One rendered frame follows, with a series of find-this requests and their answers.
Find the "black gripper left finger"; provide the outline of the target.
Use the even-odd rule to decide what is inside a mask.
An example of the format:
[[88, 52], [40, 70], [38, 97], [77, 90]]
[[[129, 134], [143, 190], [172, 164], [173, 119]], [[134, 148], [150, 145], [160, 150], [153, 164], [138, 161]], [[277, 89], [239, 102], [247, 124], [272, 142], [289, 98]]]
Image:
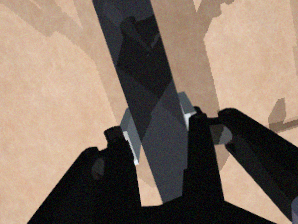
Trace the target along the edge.
[[107, 150], [82, 151], [27, 224], [130, 224], [129, 208], [142, 205], [135, 166], [141, 141], [129, 107], [120, 125], [103, 133]]

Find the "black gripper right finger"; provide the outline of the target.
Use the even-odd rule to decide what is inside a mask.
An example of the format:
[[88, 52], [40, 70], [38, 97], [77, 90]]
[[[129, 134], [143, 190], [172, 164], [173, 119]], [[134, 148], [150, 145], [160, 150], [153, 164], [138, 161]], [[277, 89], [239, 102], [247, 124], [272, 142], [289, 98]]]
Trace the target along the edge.
[[214, 147], [221, 144], [292, 224], [298, 224], [298, 147], [236, 108], [208, 118], [185, 91], [178, 96], [188, 156], [177, 224], [226, 224]]

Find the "dark grey long bar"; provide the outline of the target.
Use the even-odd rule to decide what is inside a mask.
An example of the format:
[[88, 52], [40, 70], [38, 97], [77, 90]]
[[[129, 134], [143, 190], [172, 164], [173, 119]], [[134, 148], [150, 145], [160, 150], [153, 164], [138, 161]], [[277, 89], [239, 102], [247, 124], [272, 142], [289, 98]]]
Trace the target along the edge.
[[150, 0], [92, 0], [162, 203], [182, 196], [188, 130]]

